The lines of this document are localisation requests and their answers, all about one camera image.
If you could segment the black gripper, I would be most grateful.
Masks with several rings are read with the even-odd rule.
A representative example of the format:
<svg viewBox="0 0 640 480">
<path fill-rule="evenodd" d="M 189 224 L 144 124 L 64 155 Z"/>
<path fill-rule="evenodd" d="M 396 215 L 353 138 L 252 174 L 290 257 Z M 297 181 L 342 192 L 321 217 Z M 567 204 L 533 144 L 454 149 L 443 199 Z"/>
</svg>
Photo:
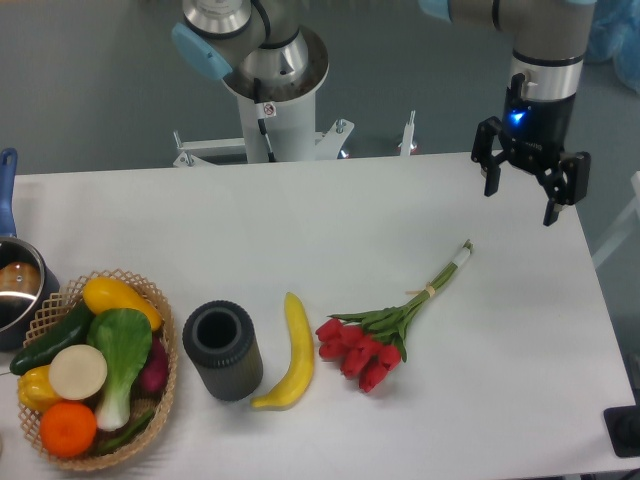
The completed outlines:
<svg viewBox="0 0 640 480">
<path fill-rule="evenodd" d="M 492 116 L 478 124 L 471 160 L 480 165 L 486 197 L 498 191 L 500 164 L 505 159 L 516 168 L 538 175 L 548 197 L 543 225 L 549 227 L 565 207 L 586 197 L 591 155 L 563 152 L 575 95 L 553 101 L 527 99 L 523 93 L 525 79 L 524 73 L 512 76 L 502 122 Z M 503 151 L 494 154 L 498 136 Z"/>
</svg>

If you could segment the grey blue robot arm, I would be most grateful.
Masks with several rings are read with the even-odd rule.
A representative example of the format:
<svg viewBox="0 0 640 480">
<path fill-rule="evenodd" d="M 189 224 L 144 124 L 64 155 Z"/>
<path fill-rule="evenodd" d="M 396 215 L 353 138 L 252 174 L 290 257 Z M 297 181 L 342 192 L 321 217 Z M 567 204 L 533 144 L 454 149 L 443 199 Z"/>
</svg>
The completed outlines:
<svg viewBox="0 0 640 480">
<path fill-rule="evenodd" d="M 536 178 L 543 222 L 582 200 L 591 158 L 564 147 L 587 50 L 591 1 L 424 1 L 428 15 L 485 25 L 514 38 L 503 112 L 482 121 L 471 158 L 493 195 L 508 163 Z M 171 32 L 182 58 L 236 96 L 251 163 L 313 160 L 315 93 L 328 72 L 321 39 L 295 1 L 186 1 Z"/>
</svg>

